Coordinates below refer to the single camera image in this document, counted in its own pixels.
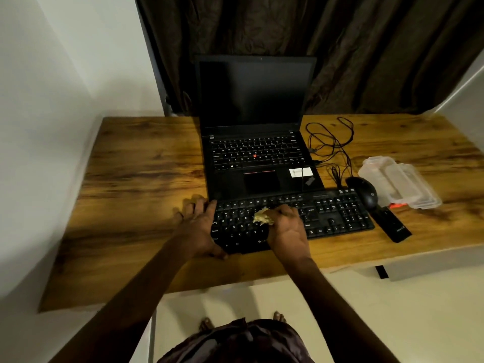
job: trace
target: left hand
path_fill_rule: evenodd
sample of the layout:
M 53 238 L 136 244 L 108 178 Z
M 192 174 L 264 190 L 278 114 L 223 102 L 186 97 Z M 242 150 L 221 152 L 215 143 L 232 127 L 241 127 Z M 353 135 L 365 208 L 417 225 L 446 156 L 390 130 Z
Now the left hand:
M 176 245 L 188 258 L 212 255 L 225 260 L 227 253 L 210 235 L 217 200 L 211 201 L 204 210 L 206 203 L 206 199 L 200 198 L 195 204 L 187 204 L 183 214 L 175 214 L 174 221 L 178 226 L 167 243 Z

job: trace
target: laptop touchpad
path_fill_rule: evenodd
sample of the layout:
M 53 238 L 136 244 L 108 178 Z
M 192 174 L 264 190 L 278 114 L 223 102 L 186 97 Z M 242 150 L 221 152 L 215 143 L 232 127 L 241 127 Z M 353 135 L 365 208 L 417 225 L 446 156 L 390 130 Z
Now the laptop touchpad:
M 244 173 L 244 183 L 249 195 L 275 192 L 281 188 L 275 171 Z

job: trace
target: black mouse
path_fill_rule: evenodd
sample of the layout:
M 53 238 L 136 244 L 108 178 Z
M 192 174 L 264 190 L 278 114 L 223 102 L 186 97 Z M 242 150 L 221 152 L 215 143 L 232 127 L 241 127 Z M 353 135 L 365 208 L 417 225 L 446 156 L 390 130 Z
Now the black mouse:
M 367 210 L 372 210 L 378 205 L 377 190 L 366 179 L 361 177 L 348 177 L 346 184 L 349 188 L 354 188 L 358 196 L 360 197 L 363 206 Z

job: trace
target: wood grain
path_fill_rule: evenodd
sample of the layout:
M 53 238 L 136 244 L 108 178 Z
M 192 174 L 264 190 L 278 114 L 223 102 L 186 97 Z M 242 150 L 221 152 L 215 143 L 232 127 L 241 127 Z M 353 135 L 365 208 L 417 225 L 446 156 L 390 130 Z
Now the wood grain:
M 484 156 L 443 117 L 348 115 L 355 124 L 347 146 L 355 172 L 364 159 L 388 155 L 413 164 L 443 205 L 396 210 L 413 232 L 392 243 L 369 232 L 312 240 L 320 268 L 339 268 L 395 257 L 484 244 Z M 335 115 L 305 116 L 340 139 L 348 129 Z M 105 118 L 76 206 L 58 251 L 41 311 L 108 301 L 160 249 L 171 217 L 184 199 L 206 195 L 198 121 L 191 117 Z M 319 173 L 334 187 L 327 172 Z M 194 259 L 169 291 L 208 288 L 284 274 L 271 251 L 233 255 L 222 262 Z

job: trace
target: white floor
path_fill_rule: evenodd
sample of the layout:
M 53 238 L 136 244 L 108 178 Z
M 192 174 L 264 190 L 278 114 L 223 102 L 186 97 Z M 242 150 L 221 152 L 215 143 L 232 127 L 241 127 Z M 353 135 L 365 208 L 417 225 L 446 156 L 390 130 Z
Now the white floor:
M 407 280 L 380 280 L 374 268 L 326 277 L 402 362 L 484 361 L 484 266 Z M 284 314 L 315 362 L 332 362 L 311 311 L 292 281 L 165 297 L 157 310 L 154 361 L 197 331 L 246 317 Z

